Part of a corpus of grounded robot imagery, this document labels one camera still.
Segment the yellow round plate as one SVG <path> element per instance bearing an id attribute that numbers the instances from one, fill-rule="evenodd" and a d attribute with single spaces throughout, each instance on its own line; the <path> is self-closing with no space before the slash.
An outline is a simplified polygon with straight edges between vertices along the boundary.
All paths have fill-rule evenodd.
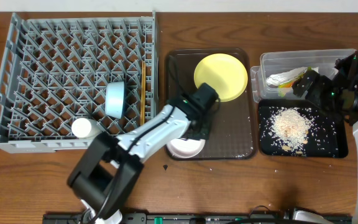
<path id="1" fill-rule="evenodd" d="M 223 102 L 241 96 L 248 83 L 244 64 L 229 54 L 206 56 L 197 64 L 193 77 L 197 88 L 203 83 L 208 84 Z"/>

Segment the white cup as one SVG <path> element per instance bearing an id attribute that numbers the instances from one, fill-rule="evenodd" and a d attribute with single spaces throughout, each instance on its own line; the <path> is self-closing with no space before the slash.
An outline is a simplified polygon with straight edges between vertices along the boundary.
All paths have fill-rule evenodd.
<path id="1" fill-rule="evenodd" d="M 71 131 L 79 139 L 93 139 L 102 133 L 102 129 L 98 127 L 98 123 L 88 118 L 78 118 L 74 120 Z"/>

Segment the green snack wrapper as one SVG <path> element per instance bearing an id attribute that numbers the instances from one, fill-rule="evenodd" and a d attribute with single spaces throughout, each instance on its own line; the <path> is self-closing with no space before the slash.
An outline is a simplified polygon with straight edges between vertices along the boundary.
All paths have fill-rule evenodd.
<path id="1" fill-rule="evenodd" d="M 297 79 L 299 79 L 300 77 L 302 77 L 307 70 L 312 70 L 312 68 L 311 67 L 295 68 L 288 72 L 283 72 L 281 75 L 279 75 L 278 95 L 285 96 L 291 90 L 294 82 L 297 81 Z"/>

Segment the light blue bowl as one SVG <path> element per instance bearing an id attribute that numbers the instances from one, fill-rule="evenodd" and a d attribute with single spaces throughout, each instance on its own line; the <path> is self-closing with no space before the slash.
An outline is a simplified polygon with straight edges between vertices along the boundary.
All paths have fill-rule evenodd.
<path id="1" fill-rule="evenodd" d="M 121 119 L 124 114 L 126 86 L 124 82 L 112 82 L 106 87 L 105 113 L 113 118 Z"/>

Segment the white pink bowl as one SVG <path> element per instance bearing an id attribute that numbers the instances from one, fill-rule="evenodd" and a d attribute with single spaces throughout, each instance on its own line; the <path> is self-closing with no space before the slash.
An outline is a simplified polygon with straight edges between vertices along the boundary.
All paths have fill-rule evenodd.
<path id="1" fill-rule="evenodd" d="M 205 145 L 204 139 L 174 139 L 167 143 L 168 151 L 180 159 L 188 159 L 199 154 Z"/>

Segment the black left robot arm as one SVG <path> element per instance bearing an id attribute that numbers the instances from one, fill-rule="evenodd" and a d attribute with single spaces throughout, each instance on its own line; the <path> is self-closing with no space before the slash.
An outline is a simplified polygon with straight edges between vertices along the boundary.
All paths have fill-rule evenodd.
<path id="1" fill-rule="evenodd" d="M 170 141 L 182 137 L 220 105 L 217 95 L 182 95 L 141 127 L 117 136 L 106 132 L 91 142 L 67 184 L 87 206 L 82 223 L 112 223 L 131 194 L 145 161 Z"/>

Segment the white napkin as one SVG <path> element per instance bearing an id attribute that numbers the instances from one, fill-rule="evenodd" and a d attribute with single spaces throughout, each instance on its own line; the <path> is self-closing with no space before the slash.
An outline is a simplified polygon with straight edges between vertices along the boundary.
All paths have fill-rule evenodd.
<path id="1" fill-rule="evenodd" d="M 300 68 L 294 68 L 287 72 L 273 74 L 266 79 L 266 83 L 268 86 L 275 86 L 278 88 L 289 88 L 295 80 L 301 78 L 303 74 L 306 73 L 308 70 L 313 70 L 319 73 L 320 75 L 325 75 L 331 78 L 333 78 L 338 72 L 338 69 L 336 68 L 320 69 L 319 67 L 300 67 Z"/>

